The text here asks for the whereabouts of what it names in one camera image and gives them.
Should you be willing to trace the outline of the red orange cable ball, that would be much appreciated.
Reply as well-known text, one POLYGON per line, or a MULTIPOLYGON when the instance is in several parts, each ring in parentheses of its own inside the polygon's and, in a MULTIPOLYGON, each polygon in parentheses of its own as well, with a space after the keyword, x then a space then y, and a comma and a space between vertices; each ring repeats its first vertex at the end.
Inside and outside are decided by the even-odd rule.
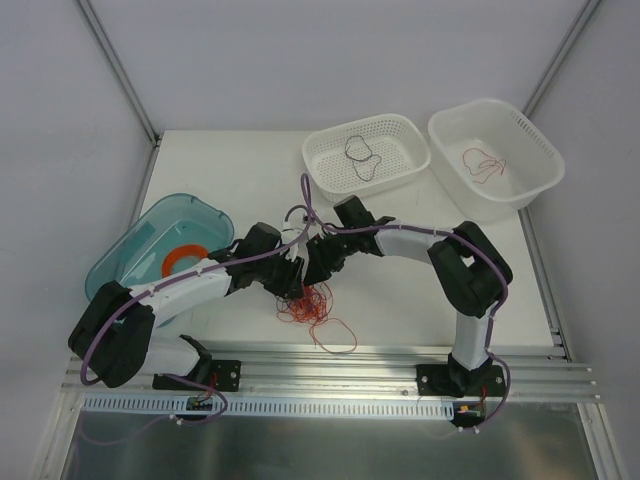
POLYGON ((333 292, 327 282, 322 282, 305 286, 301 298, 276 298, 276 316, 285 323, 317 326, 328 321, 333 305, 333 292))

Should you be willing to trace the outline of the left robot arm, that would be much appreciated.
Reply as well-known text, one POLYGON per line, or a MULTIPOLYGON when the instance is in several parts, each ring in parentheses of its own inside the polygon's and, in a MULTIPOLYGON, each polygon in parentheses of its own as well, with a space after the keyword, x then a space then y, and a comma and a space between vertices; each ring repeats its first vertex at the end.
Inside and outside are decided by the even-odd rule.
POLYGON ((213 364, 208 351, 188 334, 165 338, 160 327, 254 282, 280 297, 300 294, 303 260, 289 252, 305 234, 258 222, 244 238, 207 253, 186 270, 132 287, 103 284, 68 339, 82 360, 81 383, 117 388, 139 373, 151 373, 189 389, 208 388, 213 364))

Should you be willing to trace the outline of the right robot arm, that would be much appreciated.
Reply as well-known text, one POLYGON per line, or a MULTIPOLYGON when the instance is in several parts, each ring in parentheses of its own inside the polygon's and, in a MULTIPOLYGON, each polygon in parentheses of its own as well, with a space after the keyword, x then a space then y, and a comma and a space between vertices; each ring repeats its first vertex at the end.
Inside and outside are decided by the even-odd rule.
POLYGON ((427 374, 431 391, 450 397, 472 395, 493 366, 489 352, 494 317, 508 296, 511 268, 474 222, 451 231, 376 219, 351 196, 334 206, 341 227, 325 225, 306 242, 306 285, 328 280, 356 253, 399 257, 433 267, 446 299, 456 311, 456 330, 447 363, 427 374))

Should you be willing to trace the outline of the white perforated basket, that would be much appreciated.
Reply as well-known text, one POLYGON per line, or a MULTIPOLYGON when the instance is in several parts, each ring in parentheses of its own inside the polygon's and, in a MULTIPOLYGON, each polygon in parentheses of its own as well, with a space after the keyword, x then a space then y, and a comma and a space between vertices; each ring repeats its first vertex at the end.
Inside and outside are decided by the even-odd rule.
POLYGON ((413 122, 387 113, 312 133, 302 157, 320 193, 338 202, 413 181, 429 166, 431 151, 413 122))

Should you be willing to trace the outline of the teal plastic tub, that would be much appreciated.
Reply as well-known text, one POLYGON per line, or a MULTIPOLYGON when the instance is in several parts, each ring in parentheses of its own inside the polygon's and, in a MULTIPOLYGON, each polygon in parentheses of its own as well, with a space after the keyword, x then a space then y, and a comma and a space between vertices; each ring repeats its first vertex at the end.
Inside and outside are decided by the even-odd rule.
POLYGON ((231 218, 186 193, 165 196, 144 213, 89 270, 91 300, 110 281, 124 287, 158 281, 231 245, 231 218))

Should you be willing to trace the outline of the white translucent tub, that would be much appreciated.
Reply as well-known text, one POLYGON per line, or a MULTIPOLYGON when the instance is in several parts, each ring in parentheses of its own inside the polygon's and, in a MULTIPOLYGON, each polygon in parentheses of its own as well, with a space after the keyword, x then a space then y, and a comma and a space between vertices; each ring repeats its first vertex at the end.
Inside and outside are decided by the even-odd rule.
POLYGON ((500 221, 565 175, 565 161, 515 106, 477 99, 428 121, 430 168, 463 215, 500 221))

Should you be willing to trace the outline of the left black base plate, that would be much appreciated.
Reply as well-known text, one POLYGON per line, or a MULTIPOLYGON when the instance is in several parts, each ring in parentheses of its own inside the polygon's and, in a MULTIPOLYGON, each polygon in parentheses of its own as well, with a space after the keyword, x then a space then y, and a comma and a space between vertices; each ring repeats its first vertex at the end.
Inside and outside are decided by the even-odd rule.
POLYGON ((192 384, 185 384, 166 375, 155 375, 152 388, 159 391, 196 391, 201 390, 201 385, 205 385, 220 392, 237 392, 241 367, 239 360, 200 360, 187 375, 182 376, 182 379, 192 384))

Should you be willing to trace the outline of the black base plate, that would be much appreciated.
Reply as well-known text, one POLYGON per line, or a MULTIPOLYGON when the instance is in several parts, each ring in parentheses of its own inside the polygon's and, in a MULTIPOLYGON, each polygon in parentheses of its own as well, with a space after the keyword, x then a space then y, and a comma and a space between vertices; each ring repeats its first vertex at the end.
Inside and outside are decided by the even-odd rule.
POLYGON ((196 391, 201 390, 201 385, 205 385, 220 392, 237 392, 241 367, 239 360, 200 360, 187 375, 182 376, 182 379, 192 384, 185 384, 166 375, 155 375, 152 388, 159 391, 196 391))
POLYGON ((418 364, 416 384, 420 396, 502 397, 506 393, 503 369, 486 364, 475 370, 451 368, 444 363, 418 364))

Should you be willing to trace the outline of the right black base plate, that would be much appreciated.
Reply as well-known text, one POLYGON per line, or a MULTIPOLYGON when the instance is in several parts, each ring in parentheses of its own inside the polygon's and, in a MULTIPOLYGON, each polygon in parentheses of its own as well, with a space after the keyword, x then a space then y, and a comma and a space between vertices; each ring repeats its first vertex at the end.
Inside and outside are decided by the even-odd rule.
POLYGON ((506 393, 503 369, 486 364, 475 370, 451 368, 444 363, 418 364, 416 384, 420 396, 502 397, 506 393))

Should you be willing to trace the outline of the aluminium mounting rail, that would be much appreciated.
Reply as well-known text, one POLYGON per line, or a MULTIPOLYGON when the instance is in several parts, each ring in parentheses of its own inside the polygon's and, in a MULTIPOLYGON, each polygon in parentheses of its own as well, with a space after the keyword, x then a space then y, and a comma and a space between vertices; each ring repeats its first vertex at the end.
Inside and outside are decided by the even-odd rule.
MULTIPOLYGON (((417 396, 416 366, 446 360, 447 347, 360 346, 329 354, 311 345, 209 342, 213 357, 241 362, 241 395, 395 399, 417 396)), ((600 403, 590 365, 560 347, 505 347, 513 402, 600 403)))

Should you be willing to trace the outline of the right aluminium frame post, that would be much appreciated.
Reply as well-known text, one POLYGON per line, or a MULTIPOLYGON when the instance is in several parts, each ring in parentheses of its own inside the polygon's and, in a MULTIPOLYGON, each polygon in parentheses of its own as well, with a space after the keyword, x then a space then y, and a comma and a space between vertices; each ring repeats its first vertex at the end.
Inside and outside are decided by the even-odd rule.
POLYGON ((531 118, 539 109, 563 66, 603 4, 605 4, 603 0, 587 0, 582 3, 522 109, 526 117, 531 118))

